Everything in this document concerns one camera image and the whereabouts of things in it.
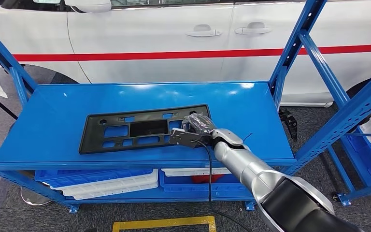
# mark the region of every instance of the blue metal shelf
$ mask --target blue metal shelf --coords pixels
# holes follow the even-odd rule
[[[0,148],[0,170],[208,167],[204,148],[78,152],[88,114],[197,104],[208,105],[218,127],[241,138],[252,133],[245,143],[270,165],[295,162],[266,82],[43,85]],[[222,167],[216,160],[213,165]]]
[[[253,196],[248,190],[213,191],[213,201],[252,201]],[[67,197],[65,202],[71,204],[85,203],[140,203],[140,202],[207,202],[207,191],[196,192],[165,192],[162,187],[104,196],[86,200],[75,200]]]
[[[163,188],[76,201],[14,170],[84,170],[119,168],[208,167],[203,148],[167,146],[101,154],[80,155],[78,148],[88,114],[130,112],[207,104],[212,119],[245,141],[271,166],[285,166],[294,174],[322,151],[341,139],[371,114],[371,81],[352,99],[338,82],[309,35],[327,0],[307,0],[269,81],[214,83],[146,83],[39,86],[0,42],[0,65],[11,74],[24,109],[0,149],[0,176],[48,197],[77,212],[82,203],[207,201],[206,192],[165,192]],[[278,117],[286,74],[302,46],[321,74],[340,110],[293,155]],[[24,82],[31,87],[28,97]],[[335,155],[335,164],[344,172]],[[360,175],[363,162],[351,155]],[[216,160],[214,167],[222,167]],[[348,186],[347,176],[342,175]],[[349,199],[371,195],[367,187],[341,196]],[[214,200],[247,200],[251,193],[215,191]]]
[[[362,133],[357,128],[355,133]],[[363,184],[371,186],[371,143],[366,137],[345,136],[341,139],[342,146],[351,163],[356,169]]]

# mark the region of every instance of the shelf foot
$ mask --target shelf foot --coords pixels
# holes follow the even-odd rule
[[[69,213],[71,214],[77,214],[77,211],[79,210],[79,204],[72,204],[69,206]]]
[[[245,209],[248,211],[254,211],[255,210],[255,201],[245,201]]]
[[[346,197],[346,193],[337,193],[333,195],[333,199],[337,202],[340,202],[342,206],[351,206],[352,203]]]

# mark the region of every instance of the rectangular hole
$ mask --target rectangular hole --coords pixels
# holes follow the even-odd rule
[[[134,122],[130,125],[130,137],[150,134],[167,134],[167,120]]]
[[[181,122],[181,120],[169,122],[169,130],[171,131],[173,128],[181,128]]]
[[[114,141],[103,142],[103,148],[114,147]]]
[[[128,125],[106,127],[104,130],[104,137],[122,137],[128,135]]]
[[[123,146],[131,146],[131,145],[133,145],[133,139],[123,140]]]
[[[172,113],[163,114],[163,118],[172,118]]]
[[[125,122],[134,122],[134,117],[125,117],[124,121]]]
[[[137,144],[155,144],[160,141],[158,136],[143,137],[137,140]]]

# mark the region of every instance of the red object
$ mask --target red object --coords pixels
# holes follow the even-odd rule
[[[223,176],[224,174],[212,175],[211,183],[214,183],[215,181],[217,181],[219,178]],[[208,183],[210,181],[210,176],[209,175],[192,175],[191,179],[196,184],[202,184],[202,183]]]

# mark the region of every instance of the blue shelf top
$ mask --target blue shelf top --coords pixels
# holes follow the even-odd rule
[[[207,104],[213,121],[270,165],[295,162],[267,82],[40,85],[0,148],[1,170],[207,167],[204,148],[80,155],[88,114]],[[214,167],[221,167],[218,161]]]

